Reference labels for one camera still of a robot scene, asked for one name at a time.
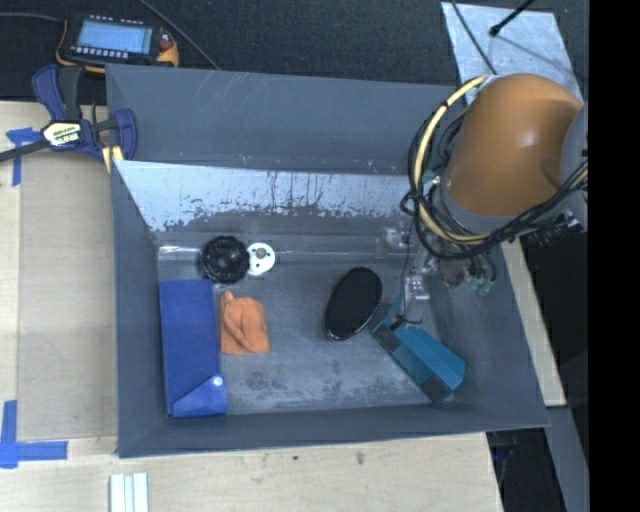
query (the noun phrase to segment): orange dome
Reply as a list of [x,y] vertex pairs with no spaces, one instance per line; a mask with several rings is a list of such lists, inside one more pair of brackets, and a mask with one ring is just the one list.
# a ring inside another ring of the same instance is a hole
[[463,121],[443,184],[461,208],[513,216],[560,186],[562,143],[582,103],[532,74],[498,78],[482,89]]

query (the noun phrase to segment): wooden table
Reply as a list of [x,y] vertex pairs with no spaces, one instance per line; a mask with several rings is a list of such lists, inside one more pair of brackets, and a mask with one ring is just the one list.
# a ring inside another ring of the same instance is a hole
[[[0,102],[0,148],[12,147],[4,136],[7,130],[26,126],[37,129],[47,120],[46,111],[38,104]],[[33,160],[27,158],[23,161],[24,180],[30,178],[30,166],[35,165],[52,169],[90,167],[92,172],[103,172],[106,180],[104,169],[89,159],[47,151]],[[2,401],[20,397],[17,361],[19,341],[25,335],[25,326],[18,321],[21,191],[11,186],[11,169],[11,162],[0,165]],[[52,208],[58,210],[65,205]],[[505,246],[504,253],[545,403],[564,405],[522,250],[513,244]],[[52,371],[51,378],[52,388],[54,384],[60,386],[65,373]],[[73,403],[73,390],[69,393],[71,396],[65,399]],[[137,472],[148,474],[153,512],[503,510],[484,434],[128,460],[115,456],[115,448],[114,435],[79,436],[69,441],[65,461],[23,462],[17,470],[0,470],[0,511],[104,511],[108,507],[110,475]]]

